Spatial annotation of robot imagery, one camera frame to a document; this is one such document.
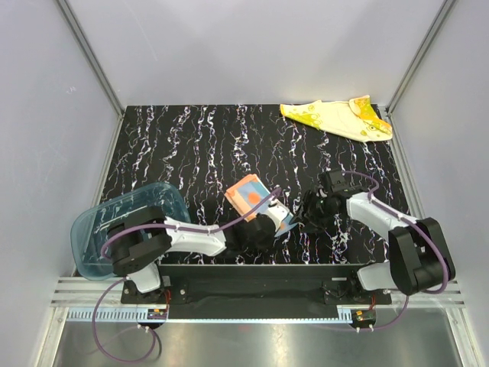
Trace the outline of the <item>orange polka dot towel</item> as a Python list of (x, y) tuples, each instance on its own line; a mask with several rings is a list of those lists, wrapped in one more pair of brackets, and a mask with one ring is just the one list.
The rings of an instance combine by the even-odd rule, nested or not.
[[(270, 191), (265, 187), (256, 174), (247, 175), (225, 191), (225, 198), (240, 216), (243, 216), (253, 208), (257, 207), (253, 213), (244, 218), (247, 222), (254, 219), (258, 214), (264, 214), (268, 205), (276, 202), (283, 204), (276, 197), (270, 197), (261, 204), (261, 201), (269, 195)], [(297, 224), (290, 224), (292, 218), (293, 214), (290, 212), (288, 217), (282, 223), (282, 226), (279, 229), (276, 227), (276, 237), (280, 237), (297, 226)]]

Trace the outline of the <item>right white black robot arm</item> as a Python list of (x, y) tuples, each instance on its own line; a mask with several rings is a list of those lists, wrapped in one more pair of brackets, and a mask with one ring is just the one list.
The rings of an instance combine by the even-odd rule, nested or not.
[(360, 268), (356, 279), (347, 283), (354, 302), (364, 303), (380, 289), (397, 289), (406, 296), (440, 294), (454, 278), (446, 241), (434, 219), (403, 214), (361, 187), (308, 190), (291, 222), (300, 223), (306, 232), (324, 232), (339, 214), (363, 223), (389, 245), (386, 262)]

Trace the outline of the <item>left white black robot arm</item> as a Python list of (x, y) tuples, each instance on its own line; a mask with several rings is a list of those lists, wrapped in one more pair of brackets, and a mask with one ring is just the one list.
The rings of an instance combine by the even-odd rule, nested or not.
[(253, 246), (266, 249), (284, 227), (287, 211), (267, 206), (264, 212), (251, 216), (249, 221), (240, 217), (222, 226), (200, 226), (177, 221), (150, 207), (112, 225), (100, 255), (111, 261), (114, 274), (132, 281), (147, 302), (155, 303), (165, 292), (157, 258), (171, 252), (234, 258)]

